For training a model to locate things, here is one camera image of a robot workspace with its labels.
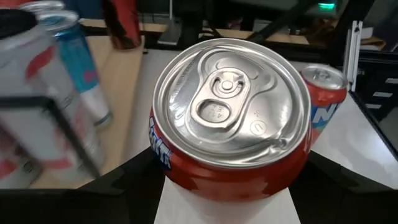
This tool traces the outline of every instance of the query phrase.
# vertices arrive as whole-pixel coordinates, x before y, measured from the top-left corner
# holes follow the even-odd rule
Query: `white can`
[[[55,39],[25,11],[0,10],[0,26],[5,30],[5,34],[0,32],[0,96],[54,98],[89,157],[102,166],[104,153],[93,122],[58,57]],[[75,182],[90,176],[47,111],[1,110],[0,118],[57,179]]]
[[[40,172],[40,166],[0,127],[0,189],[27,188]]]

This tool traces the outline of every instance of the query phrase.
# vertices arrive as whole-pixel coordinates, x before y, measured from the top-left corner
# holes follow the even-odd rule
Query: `can top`
[[[21,34],[37,25],[33,13],[18,9],[0,9],[0,39]]]
[[[68,10],[42,11],[36,15],[39,22],[50,32],[60,32],[71,28],[79,20],[77,13]]]
[[[155,120],[190,157],[253,168],[290,154],[310,123],[310,95],[294,67],[268,48],[237,39],[196,44],[160,75]]]
[[[19,9],[23,9],[29,12],[40,12],[50,10],[62,10],[65,4],[61,1],[34,1],[27,2],[19,6]]]
[[[342,72],[329,65],[311,64],[301,74],[309,83],[327,90],[341,90],[348,84]]]

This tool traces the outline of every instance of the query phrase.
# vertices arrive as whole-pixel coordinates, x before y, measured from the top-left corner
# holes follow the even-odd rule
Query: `green light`
[[[318,3],[319,9],[323,11],[330,11],[335,8],[335,3]]]

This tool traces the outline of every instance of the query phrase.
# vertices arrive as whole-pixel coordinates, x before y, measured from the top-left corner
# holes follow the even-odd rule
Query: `wooden table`
[[[102,20],[83,19],[80,21],[86,26],[105,27]],[[162,24],[140,24],[141,30],[152,32],[164,32],[167,28]],[[252,32],[239,30],[218,29],[224,37],[244,39]],[[286,42],[295,44],[308,44],[304,36],[274,34],[269,41]],[[134,104],[134,90],[140,71],[143,44],[129,51],[113,50],[109,37],[88,37],[88,44],[94,57],[101,86],[111,105],[114,120],[108,127],[99,130],[98,135],[106,152],[106,162],[101,169],[101,174],[106,174],[119,167],[126,150],[126,142],[129,136],[132,106]],[[76,189],[89,183],[92,179],[86,179],[73,184],[63,184],[52,178],[48,172],[30,187],[32,189]]]

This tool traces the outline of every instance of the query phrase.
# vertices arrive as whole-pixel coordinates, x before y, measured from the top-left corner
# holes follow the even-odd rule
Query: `black holder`
[[[62,114],[57,103],[46,96],[4,96],[0,97],[0,110],[12,109],[23,110],[27,108],[42,108],[48,111],[53,120],[58,124],[64,135],[72,145],[73,150],[77,153],[82,160],[83,165],[87,168],[88,172],[94,177],[100,177],[101,174],[93,161],[87,155],[81,141],[72,127],[69,125],[68,120]]]

